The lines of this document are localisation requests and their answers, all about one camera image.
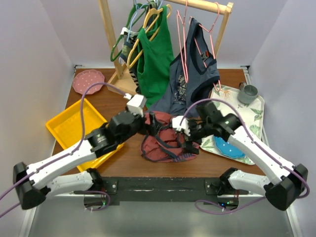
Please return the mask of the red tank top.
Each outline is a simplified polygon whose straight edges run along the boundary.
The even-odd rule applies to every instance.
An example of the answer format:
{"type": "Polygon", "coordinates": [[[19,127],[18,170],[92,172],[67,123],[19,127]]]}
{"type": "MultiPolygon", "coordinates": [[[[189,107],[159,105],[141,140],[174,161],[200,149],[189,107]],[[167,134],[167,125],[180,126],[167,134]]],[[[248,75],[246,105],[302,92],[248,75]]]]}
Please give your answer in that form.
{"type": "MultiPolygon", "coordinates": [[[[154,112],[156,119],[163,124],[158,137],[148,135],[140,145],[141,156],[152,162],[182,162],[195,159],[197,155],[186,153],[182,149],[185,135],[176,132],[171,125],[172,115],[164,112],[154,112]]],[[[145,124],[149,124],[149,115],[145,113],[145,124]]]]}

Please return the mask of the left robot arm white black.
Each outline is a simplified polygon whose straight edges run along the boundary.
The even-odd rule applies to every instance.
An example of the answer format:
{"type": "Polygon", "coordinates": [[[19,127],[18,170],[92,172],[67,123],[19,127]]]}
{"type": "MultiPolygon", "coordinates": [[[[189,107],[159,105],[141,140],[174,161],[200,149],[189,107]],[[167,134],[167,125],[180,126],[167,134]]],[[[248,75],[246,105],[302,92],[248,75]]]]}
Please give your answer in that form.
{"type": "Polygon", "coordinates": [[[95,168],[75,175],[65,175],[65,172],[115,151],[137,133],[156,135],[161,127],[153,112],[139,115],[123,111],[87,134],[74,148],[34,164],[16,164],[13,183],[21,208],[32,209],[48,197],[71,191],[101,194],[105,185],[95,168]]]}

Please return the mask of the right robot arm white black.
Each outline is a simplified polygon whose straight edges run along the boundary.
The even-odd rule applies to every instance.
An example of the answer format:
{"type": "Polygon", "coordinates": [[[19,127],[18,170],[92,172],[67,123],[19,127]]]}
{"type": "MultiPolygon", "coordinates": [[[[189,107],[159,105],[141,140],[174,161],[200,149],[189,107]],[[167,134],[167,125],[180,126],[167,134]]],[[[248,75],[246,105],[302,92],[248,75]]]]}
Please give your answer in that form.
{"type": "Polygon", "coordinates": [[[308,169],[294,165],[274,152],[257,138],[242,120],[239,112],[228,102],[222,101],[233,110],[226,116],[214,105],[215,99],[202,99],[189,108],[195,108],[201,121],[197,124],[186,115],[174,118],[172,127],[181,132],[189,141],[196,141],[210,135],[222,138],[241,150],[262,171],[263,175],[243,172],[230,168],[219,178],[219,192],[231,194],[245,190],[261,195],[278,210],[285,211],[295,200],[310,194],[307,183],[308,169]]]}

